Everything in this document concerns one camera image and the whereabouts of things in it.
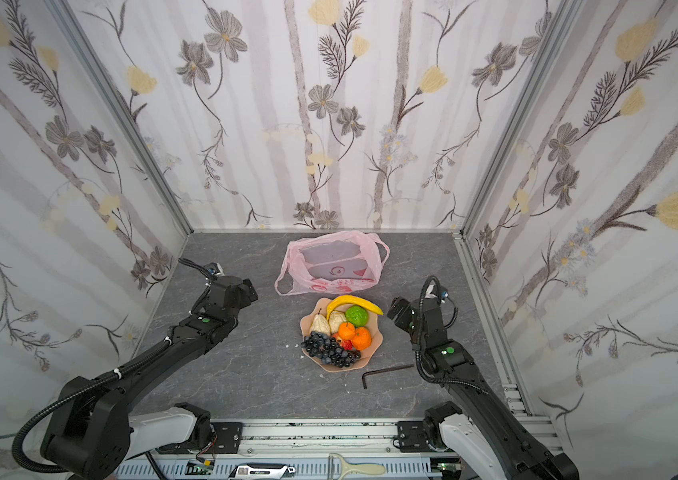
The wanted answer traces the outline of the beige fake bun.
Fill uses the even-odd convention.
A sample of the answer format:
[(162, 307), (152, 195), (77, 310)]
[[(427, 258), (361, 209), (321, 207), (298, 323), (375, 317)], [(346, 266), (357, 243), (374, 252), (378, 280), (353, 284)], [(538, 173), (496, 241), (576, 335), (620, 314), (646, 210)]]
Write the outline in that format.
[(309, 333), (328, 337), (332, 335), (329, 322), (323, 314), (316, 313), (314, 315), (310, 325)]
[(341, 325), (346, 322), (347, 320), (344, 312), (332, 311), (328, 316), (328, 325), (330, 328), (330, 334), (331, 335), (336, 334), (339, 331)]

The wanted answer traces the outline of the small orange fake fruit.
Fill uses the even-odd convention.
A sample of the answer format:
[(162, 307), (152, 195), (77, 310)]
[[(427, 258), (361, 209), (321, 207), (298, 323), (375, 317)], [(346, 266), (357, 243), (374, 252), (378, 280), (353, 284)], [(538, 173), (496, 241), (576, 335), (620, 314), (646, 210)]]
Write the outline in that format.
[(343, 341), (351, 341), (356, 334), (356, 327), (350, 322), (344, 322), (339, 325), (337, 334)]

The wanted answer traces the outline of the peach plastic bowl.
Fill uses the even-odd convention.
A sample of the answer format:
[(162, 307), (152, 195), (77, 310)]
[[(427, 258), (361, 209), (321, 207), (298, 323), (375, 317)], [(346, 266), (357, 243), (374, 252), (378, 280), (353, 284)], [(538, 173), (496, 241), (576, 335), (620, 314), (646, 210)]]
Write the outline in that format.
[[(324, 297), (320, 298), (313, 310), (305, 315), (304, 317), (301, 318), (299, 321), (299, 327), (301, 330), (301, 333), (303, 336), (309, 334), (309, 327), (312, 324), (313, 318), (317, 314), (323, 314), (325, 315), (327, 313), (327, 308), (328, 305), (330, 304), (331, 299)], [(360, 353), (360, 358), (357, 362), (355, 362), (353, 365), (347, 367), (347, 368), (340, 368), (337, 366), (332, 366), (328, 364), (323, 364), (322, 361), (318, 358), (312, 357), (312, 360), (314, 363), (316, 363), (319, 367), (321, 367), (325, 372), (327, 373), (340, 373), (340, 372), (349, 372), (353, 370), (359, 370), (362, 368), (365, 368), (373, 355), (376, 353), (378, 348), (381, 346), (382, 341), (383, 341), (383, 334), (379, 330), (379, 316), (376, 313), (370, 313), (369, 314), (369, 322), (366, 325), (366, 328), (370, 331), (371, 333), (371, 344), (369, 345), (368, 348), (364, 349)]]

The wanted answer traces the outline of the yellow fake banana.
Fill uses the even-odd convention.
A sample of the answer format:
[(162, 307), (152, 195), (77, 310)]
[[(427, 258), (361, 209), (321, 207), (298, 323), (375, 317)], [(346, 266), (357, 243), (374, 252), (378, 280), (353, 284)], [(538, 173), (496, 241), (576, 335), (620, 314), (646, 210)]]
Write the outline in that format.
[(369, 314), (373, 313), (377, 316), (383, 314), (383, 311), (378, 305), (368, 300), (365, 300), (354, 295), (341, 295), (331, 300), (327, 305), (325, 313), (326, 318), (331, 319), (333, 313), (337, 311), (340, 307), (345, 305), (360, 307), (362, 309), (365, 309)]

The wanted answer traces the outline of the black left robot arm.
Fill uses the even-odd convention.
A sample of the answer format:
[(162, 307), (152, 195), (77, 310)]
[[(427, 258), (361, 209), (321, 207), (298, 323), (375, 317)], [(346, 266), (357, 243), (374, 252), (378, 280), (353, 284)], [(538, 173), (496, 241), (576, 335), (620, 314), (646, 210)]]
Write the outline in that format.
[(18, 466), (41, 474), (104, 479), (123, 461), (153, 449), (203, 450), (216, 440), (209, 412), (188, 403), (156, 414), (132, 413), (173, 373), (226, 339), (237, 327), (240, 311), (258, 299), (250, 280), (226, 275), (214, 262), (179, 262), (205, 279), (187, 317), (129, 362), (93, 379), (67, 382), (58, 399), (15, 434), (11, 455)]

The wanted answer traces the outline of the green fake fruit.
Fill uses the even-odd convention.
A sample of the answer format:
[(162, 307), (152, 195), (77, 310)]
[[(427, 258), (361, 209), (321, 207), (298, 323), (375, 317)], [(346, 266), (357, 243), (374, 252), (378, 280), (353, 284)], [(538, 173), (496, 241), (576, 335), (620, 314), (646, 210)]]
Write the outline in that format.
[(369, 321), (369, 312), (358, 305), (353, 305), (345, 311), (346, 321), (355, 328), (365, 327)]

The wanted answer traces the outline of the orange fake tangerine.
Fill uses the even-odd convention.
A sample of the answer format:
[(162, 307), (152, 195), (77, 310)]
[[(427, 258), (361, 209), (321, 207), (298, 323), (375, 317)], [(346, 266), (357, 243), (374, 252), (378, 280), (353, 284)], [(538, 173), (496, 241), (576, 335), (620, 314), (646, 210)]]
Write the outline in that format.
[(368, 348), (372, 344), (372, 341), (373, 335), (365, 327), (356, 328), (354, 331), (354, 335), (351, 338), (351, 343), (353, 347), (358, 351), (362, 351)]

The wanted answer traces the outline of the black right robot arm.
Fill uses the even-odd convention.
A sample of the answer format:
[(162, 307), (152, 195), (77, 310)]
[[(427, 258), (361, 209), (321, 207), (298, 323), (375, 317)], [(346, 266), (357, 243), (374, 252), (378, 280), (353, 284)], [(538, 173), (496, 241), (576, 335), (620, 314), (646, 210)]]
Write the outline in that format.
[(441, 301), (418, 305), (393, 299), (387, 316), (410, 336), (414, 367), (427, 383), (453, 398), (428, 412), (443, 448), (466, 461), (481, 479), (578, 479), (579, 470), (565, 454), (552, 453), (493, 392), (472, 355), (448, 336)]

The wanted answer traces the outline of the pink plastic bag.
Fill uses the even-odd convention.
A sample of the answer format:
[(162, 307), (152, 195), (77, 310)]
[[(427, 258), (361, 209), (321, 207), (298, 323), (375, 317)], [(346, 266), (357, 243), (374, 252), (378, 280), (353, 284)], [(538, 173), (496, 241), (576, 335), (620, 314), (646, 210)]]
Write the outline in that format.
[(292, 241), (274, 282), (280, 296), (343, 295), (376, 286), (390, 248), (375, 233), (339, 231)]

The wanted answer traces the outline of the black grape bunch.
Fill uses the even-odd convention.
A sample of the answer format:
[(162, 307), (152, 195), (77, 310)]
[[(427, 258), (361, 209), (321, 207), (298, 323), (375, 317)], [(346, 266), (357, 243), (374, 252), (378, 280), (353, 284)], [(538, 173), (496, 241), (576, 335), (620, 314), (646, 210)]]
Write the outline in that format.
[(361, 352), (354, 347), (351, 351), (344, 350), (342, 341), (338, 336), (309, 334), (303, 338), (300, 347), (309, 357), (318, 358), (323, 364), (347, 368), (359, 360)]

